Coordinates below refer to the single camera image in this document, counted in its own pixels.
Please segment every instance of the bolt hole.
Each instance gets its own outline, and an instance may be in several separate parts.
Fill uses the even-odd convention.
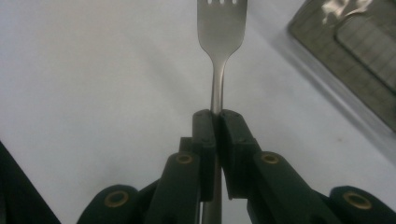
[[[178,163],[188,164],[188,163],[192,162],[192,156],[189,156],[189,155],[178,155],[176,157],[176,160],[177,160]]]
[[[279,162],[279,158],[276,155],[265,153],[262,155],[262,161],[270,164],[277,164]]]
[[[128,202],[129,195],[123,190],[117,190],[107,194],[105,198],[105,206],[107,207],[120,207]]]

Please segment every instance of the fork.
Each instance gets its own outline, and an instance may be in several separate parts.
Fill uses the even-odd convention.
[[[245,35],[248,0],[198,0],[198,39],[213,63],[210,110],[216,137],[219,136],[219,113],[223,104],[224,68],[227,60],[242,44]],[[204,203],[204,224],[221,223],[221,167],[215,165],[212,202]]]
[[[213,63],[210,110],[218,116],[222,109],[224,67],[242,44],[248,0],[198,0],[198,38]]]

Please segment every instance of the black object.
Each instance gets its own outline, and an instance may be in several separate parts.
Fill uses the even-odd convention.
[[[0,224],[3,223],[60,222],[0,142]]]
[[[229,197],[247,199],[254,224],[396,223],[396,214],[390,208],[361,189],[335,188],[326,197],[309,188],[282,156],[260,149],[240,114],[223,110],[219,129],[216,139],[210,111],[195,113],[192,137],[181,138],[179,152],[169,157],[158,181],[140,191],[123,185],[102,190],[78,224],[199,223],[200,202],[213,198],[216,150]],[[6,149],[0,149],[0,224],[59,223]],[[11,176],[28,183],[14,186],[23,195],[34,195],[33,201],[26,202],[5,188],[9,186],[5,177]],[[19,203],[25,207],[41,205],[32,216],[31,211],[16,206]]]

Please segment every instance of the white surface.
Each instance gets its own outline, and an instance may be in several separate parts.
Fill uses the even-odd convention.
[[[351,185],[396,209],[395,166],[276,48],[302,3],[249,0],[224,107],[313,189]],[[101,189],[160,177],[210,104],[196,2],[1,1],[0,12],[0,139],[62,223]],[[246,202],[223,206],[223,223],[249,223]]]

